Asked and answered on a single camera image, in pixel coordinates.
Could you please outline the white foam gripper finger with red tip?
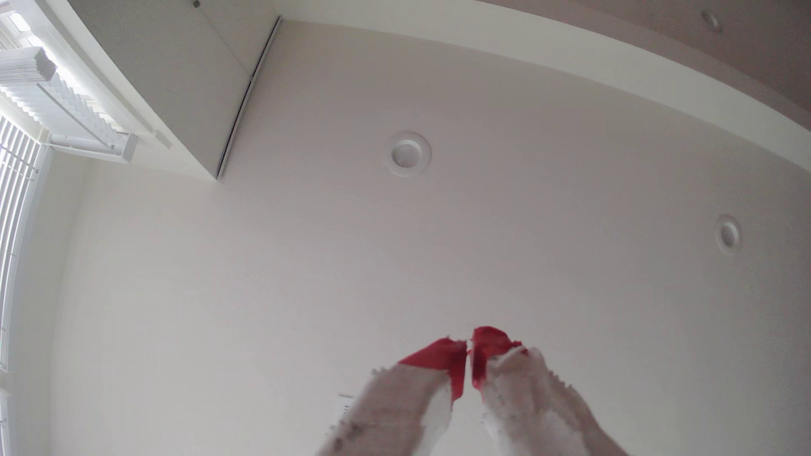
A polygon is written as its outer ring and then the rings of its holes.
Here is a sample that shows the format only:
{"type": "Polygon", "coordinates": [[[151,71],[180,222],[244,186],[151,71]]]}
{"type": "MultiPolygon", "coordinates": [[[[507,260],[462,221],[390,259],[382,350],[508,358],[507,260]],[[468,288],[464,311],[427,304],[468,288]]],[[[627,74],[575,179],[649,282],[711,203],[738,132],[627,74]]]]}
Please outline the white foam gripper finger with red tip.
{"type": "Polygon", "coordinates": [[[472,384],[500,455],[627,454],[540,350],[491,326],[476,328],[471,341],[472,384]]]}
{"type": "Polygon", "coordinates": [[[464,391],[468,344],[440,338],[372,372],[317,455],[430,455],[464,391]]]}

